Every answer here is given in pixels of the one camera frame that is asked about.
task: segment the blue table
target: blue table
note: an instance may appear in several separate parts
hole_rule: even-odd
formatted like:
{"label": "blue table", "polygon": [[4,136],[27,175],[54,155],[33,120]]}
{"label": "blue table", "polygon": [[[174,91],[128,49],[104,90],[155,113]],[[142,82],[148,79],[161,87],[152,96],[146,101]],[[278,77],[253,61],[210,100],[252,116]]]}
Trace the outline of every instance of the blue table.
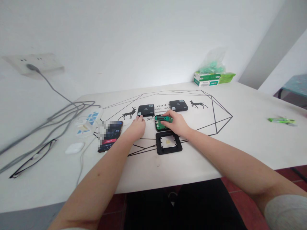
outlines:
{"label": "blue table", "polygon": [[307,75],[293,76],[278,92],[278,98],[281,98],[283,89],[292,93],[307,97]]}

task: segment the phone screen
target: phone screen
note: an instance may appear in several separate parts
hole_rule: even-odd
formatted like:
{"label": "phone screen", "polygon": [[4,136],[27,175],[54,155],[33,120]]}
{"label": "phone screen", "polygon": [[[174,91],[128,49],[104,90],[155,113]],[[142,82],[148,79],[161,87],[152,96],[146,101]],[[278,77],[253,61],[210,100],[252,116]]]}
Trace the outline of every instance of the phone screen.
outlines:
{"label": "phone screen", "polygon": [[100,149],[98,152],[104,152],[112,147],[112,145],[121,135],[122,124],[122,121],[113,121],[108,125],[103,135],[103,139],[100,140]]}

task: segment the gray sleeve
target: gray sleeve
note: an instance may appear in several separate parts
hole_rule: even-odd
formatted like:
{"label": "gray sleeve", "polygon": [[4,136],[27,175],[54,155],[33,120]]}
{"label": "gray sleeve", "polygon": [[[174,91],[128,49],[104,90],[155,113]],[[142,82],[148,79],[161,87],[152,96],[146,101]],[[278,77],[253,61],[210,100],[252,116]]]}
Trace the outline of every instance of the gray sleeve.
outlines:
{"label": "gray sleeve", "polygon": [[273,230],[307,229],[307,198],[299,195],[281,195],[270,200],[264,217]]}

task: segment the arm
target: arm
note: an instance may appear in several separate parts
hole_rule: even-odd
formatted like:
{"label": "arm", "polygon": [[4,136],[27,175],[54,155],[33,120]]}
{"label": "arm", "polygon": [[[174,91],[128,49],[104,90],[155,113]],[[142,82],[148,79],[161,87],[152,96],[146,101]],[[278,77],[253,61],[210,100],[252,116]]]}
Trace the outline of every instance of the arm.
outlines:
{"label": "arm", "polygon": [[144,135],[143,116],[136,117],[103,158],[71,194],[49,230],[81,227],[97,229],[121,178],[133,143]]}
{"label": "arm", "polygon": [[207,157],[221,174],[246,192],[264,213],[266,204],[276,196],[292,194],[307,197],[307,193],[253,156],[191,129],[181,114],[172,110],[173,123],[161,122],[174,133],[185,137]]}

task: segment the black pants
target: black pants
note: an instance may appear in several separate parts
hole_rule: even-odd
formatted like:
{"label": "black pants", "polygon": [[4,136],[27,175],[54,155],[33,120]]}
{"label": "black pants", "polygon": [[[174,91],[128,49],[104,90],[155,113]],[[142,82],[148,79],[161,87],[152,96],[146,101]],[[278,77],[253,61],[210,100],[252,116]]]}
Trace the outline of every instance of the black pants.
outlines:
{"label": "black pants", "polygon": [[173,207],[163,188],[127,195],[124,229],[247,229],[221,179],[183,185]]}

